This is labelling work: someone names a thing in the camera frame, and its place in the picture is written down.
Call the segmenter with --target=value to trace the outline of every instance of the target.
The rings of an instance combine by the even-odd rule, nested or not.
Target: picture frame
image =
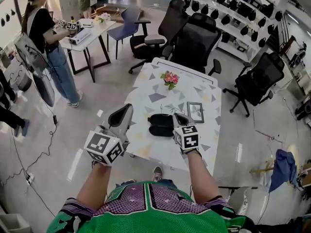
[[[188,116],[196,123],[204,123],[202,103],[187,102]]]

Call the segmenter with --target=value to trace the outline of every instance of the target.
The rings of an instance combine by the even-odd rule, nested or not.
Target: white box
[[[174,129],[175,142],[182,150],[199,147],[199,133],[194,125]]]
[[[95,161],[105,166],[112,166],[116,158],[124,152],[119,138],[95,131],[89,132],[84,149]]]

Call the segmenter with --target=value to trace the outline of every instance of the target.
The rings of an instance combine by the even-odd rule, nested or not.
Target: glossy tile floor
[[[148,25],[149,33],[156,33],[165,7],[170,0],[119,0],[115,2],[137,4],[146,11],[145,19],[152,21]],[[148,7],[158,3],[160,9]],[[119,45],[119,57],[115,60],[115,42],[110,40],[109,56],[112,64],[95,70],[96,83],[85,71],[75,75],[76,85],[83,90],[84,98],[76,109],[67,106],[66,102],[56,94],[55,106],[52,111],[57,115],[59,124],[53,137],[51,155],[42,157],[29,171],[35,176],[33,187],[41,196],[46,206],[55,215],[60,210],[66,198],[75,197],[91,171],[91,158],[81,151],[89,130],[101,122],[97,113],[106,111],[117,104],[124,103],[135,79],[128,69],[139,60],[133,58],[129,39]],[[99,42],[94,42],[89,48],[94,63],[103,60]],[[83,55],[73,55],[76,68],[85,66]],[[242,69],[242,63],[234,56],[215,50],[208,60],[207,70],[212,68],[216,58],[222,65],[221,75],[216,74],[220,88],[234,89],[234,80]],[[262,167],[266,160],[275,156],[277,149],[286,149],[289,144],[295,144],[299,151],[300,163],[311,157],[311,132],[302,121],[296,122],[290,110],[294,110],[296,98],[295,85],[290,89],[280,91],[274,98],[253,108],[249,105],[251,116],[246,118],[240,104],[234,113],[229,109],[235,103],[235,98],[229,94],[222,96],[222,119],[219,145],[217,151],[214,178],[222,186],[260,186],[260,176],[250,175],[252,168]],[[12,111],[31,121],[28,136],[16,139],[17,149],[23,165],[26,167],[36,160],[39,154],[47,152],[50,143],[50,131],[54,131],[52,114],[40,99],[35,87],[18,94],[18,100],[12,106]],[[263,134],[273,136],[275,140]],[[10,128],[0,123],[0,179],[5,181],[9,175],[18,173],[21,169],[14,148]],[[151,178],[155,164],[141,158],[131,158],[125,154],[119,158],[112,169],[109,191],[116,183],[130,178],[139,181]],[[171,170],[164,167],[165,177],[174,180],[176,185],[186,192],[190,189],[189,173],[181,170]],[[15,176],[0,187],[0,198],[10,213],[20,213],[30,223],[34,233],[45,232],[53,215],[48,211],[34,190],[29,187],[23,175]],[[258,215],[253,216],[255,223],[260,215],[262,224],[285,223],[288,218],[301,215],[308,204],[301,202],[301,193],[287,184],[264,200],[254,198],[251,203],[258,209]]]

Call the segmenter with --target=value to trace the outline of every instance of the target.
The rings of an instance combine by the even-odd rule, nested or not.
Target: white table with black legs
[[[80,19],[79,22],[81,24],[83,24],[83,22],[86,22],[86,20],[87,20],[87,22],[89,22],[89,19]],[[71,44],[69,42],[69,40],[67,38],[64,38],[64,39],[62,39],[60,41],[61,46],[64,49],[67,49],[68,57],[69,57],[71,68],[72,68],[72,72],[73,72],[74,75],[79,73],[79,72],[82,72],[82,71],[85,71],[85,70],[89,70],[89,72],[91,74],[91,77],[92,77],[92,80],[95,83],[94,69],[96,69],[98,67],[102,67],[102,66],[108,65],[108,64],[111,63],[111,61],[109,59],[109,56],[108,56],[108,52],[106,50],[106,47],[105,47],[105,44],[104,44],[104,41],[103,41],[103,38],[102,38],[102,34],[105,31],[107,31],[115,23],[116,23],[115,21],[107,21],[107,22],[104,22],[104,23],[100,24],[100,23],[98,23],[98,22],[93,20],[94,27],[90,28],[91,29],[91,35],[88,36],[86,39],[84,39],[80,44],[73,45],[73,44]],[[104,51],[104,55],[105,55],[106,61],[104,61],[102,63],[99,63],[99,64],[96,64],[96,65],[92,65],[91,57],[90,57],[90,54],[89,54],[89,51],[88,51],[87,47],[94,40],[96,40],[97,38],[99,39],[99,42],[100,42],[100,44],[102,46],[102,49]],[[74,66],[74,62],[73,62],[71,51],[78,51],[78,52],[82,52],[83,51],[84,56],[86,58],[87,66],[83,67],[81,69],[76,70],[75,66]]]

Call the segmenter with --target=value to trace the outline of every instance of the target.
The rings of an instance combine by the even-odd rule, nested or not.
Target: woman
[[[83,12],[85,19],[90,19],[92,14],[91,0],[79,0],[79,10]]]
[[[68,30],[55,33],[49,11],[42,9],[46,0],[28,0],[22,22],[22,33],[29,32],[29,38],[41,53],[46,51],[49,60],[49,71],[56,89],[74,108],[79,106],[83,93],[77,91],[73,76],[69,69],[66,55],[59,41],[70,34]]]
[[[293,55],[291,61],[289,62],[289,65],[291,68],[294,67],[297,57],[299,57],[299,62],[300,62],[306,56],[306,50],[307,50],[307,44],[305,42],[303,42],[302,46],[299,45],[298,52]]]

